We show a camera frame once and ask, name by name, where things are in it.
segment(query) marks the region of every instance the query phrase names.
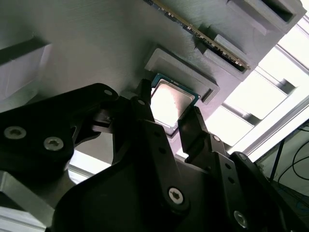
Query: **bright light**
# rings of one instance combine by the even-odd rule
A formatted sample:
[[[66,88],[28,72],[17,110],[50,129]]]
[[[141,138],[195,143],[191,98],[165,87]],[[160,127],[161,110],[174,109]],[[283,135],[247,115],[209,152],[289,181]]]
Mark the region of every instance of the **bright light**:
[[[249,158],[252,162],[258,160],[262,155],[268,152],[275,144],[288,136],[300,124],[304,123],[309,118],[309,107],[307,106],[302,112],[295,116],[291,121],[285,124],[278,132],[267,139],[262,145],[254,150]]]
[[[304,66],[309,68],[309,36],[300,27],[293,27],[280,41],[279,45],[290,53],[295,59],[299,60]]]
[[[285,98],[286,95],[280,89],[256,71],[253,71],[232,92],[225,103],[263,119]]]
[[[189,155],[188,155],[187,153],[184,153],[184,152],[183,152],[183,149],[182,149],[182,148],[180,148],[180,149],[176,152],[176,154],[177,154],[178,156],[184,158],[184,159],[186,159],[186,158],[189,157]]]
[[[162,80],[152,95],[151,110],[157,121],[174,127],[193,100],[194,96]]]
[[[220,106],[207,120],[209,132],[217,135],[223,142],[233,146],[245,136],[253,125]]]
[[[248,146],[250,146],[261,136],[263,136],[263,134],[266,133],[273,125],[275,125],[275,123],[281,120],[302,100],[304,100],[309,95],[308,81],[307,84],[303,84],[302,86],[295,89],[293,93],[286,98],[285,101],[283,101],[264,120],[262,120],[257,126],[255,126],[244,138],[242,138],[237,144],[235,144],[235,146],[233,146],[228,151],[228,153],[232,153],[234,151],[244,151],[245,149],[247,149]]]
[[[274,47],[259,63],[259,66],[278,81],[283,79],[298,87],[308,79],[308,75]]]
[[[70,165],[73,165],[92,174],[97,174],[111,166],[109,163],[100,161],[77,150],[74,151]]]

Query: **slot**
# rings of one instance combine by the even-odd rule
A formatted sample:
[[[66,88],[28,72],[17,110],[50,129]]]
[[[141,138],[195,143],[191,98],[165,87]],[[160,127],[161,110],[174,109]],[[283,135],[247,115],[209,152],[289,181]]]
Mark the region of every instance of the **slot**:
[[[289,22],[294,15],[279,0],[261,0],[273,12],[275,12],[284,22]]]

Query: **gray plastic part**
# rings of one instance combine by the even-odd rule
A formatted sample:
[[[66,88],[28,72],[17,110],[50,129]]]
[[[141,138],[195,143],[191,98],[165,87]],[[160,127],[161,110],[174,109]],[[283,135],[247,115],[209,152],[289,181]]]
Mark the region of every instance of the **gray plastic part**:
[[[209,77],[189,67],[163,48],[156,48],[146,63],[146,70],[161,73],[175,82],[191,89],[207,104],[219,91],[219,87]]]
[[[298,0],[229,0],[227,5],[263,35],[287,33],[306,12]]]
[[[0,101],[40,78],[50,48],[34,38],[0,50]]]

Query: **ram module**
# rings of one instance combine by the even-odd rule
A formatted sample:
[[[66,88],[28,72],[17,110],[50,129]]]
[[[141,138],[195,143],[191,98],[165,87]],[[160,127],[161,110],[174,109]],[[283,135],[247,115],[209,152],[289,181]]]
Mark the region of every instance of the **ram module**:
[[[176,22],[180,25],[183,29],[187,32],[195,36],[196,38],[200,39],[204,45],[214,52],[216,55],[224,59],[226,62],[234,66],[239,71],[243,72],[245,70],[250,70],[250,66],[244,62],[243,60],[239,59],[236,55],[232,52],[228,51],[227,49],[220,46],[218,43],[210,39],[208,36],[204,35],[200,32],[197,28],[195,28],[192,24],[188,23],[186,20],[178,16],[174,13],[171,9],[160,3],[158,0],[144,0],[146,3],[157,9],[158,11],[162,12],[167,18]]]

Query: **black mechanical link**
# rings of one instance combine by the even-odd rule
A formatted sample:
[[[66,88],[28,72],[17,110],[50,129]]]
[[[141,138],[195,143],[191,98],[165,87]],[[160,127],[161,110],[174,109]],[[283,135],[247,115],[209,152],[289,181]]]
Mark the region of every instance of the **black mechanical link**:
[[[233,228],[233,231],[249,229],[246,202],[236,167],[233,161],[225,156],[223,142],[217,136],[208,133],[197,107],[191,108],[178,124],[183,151],[189,155],[186,162],[207,171],[213,179],[214,201],[216,205],[221,206],[214,206],[214,216],[222,215],[222,211],[217,209],[224,209],[229,222],[220,225],[221,229]]]
[[[154,194],[157,205],[161,205],[170,215],[183,216],[188,212],[189,199],[183,192],[181,177],[165,131],[154,122],[148,103],[134,97],[131,105],[138,129],[134,144],[140,155],[137,157],[138,170],[141,170],[140,174],[147,174],[150,184],[148,190],[150,194]],[[170,197],[173,194],[170,193],[172,188],[180,192],[174,193],[176,203]],[[181,198],[182,202],[178,203],[177,198]]]
[[[242,173],[239,178],[245,198],[251,205],[251,218],[257,220],[256,225],[267,225],[268,232],[308,231],[306,225],[296,216],[260,169],[245,154],[234,152],[230,158],[236,164],[237,171]]]

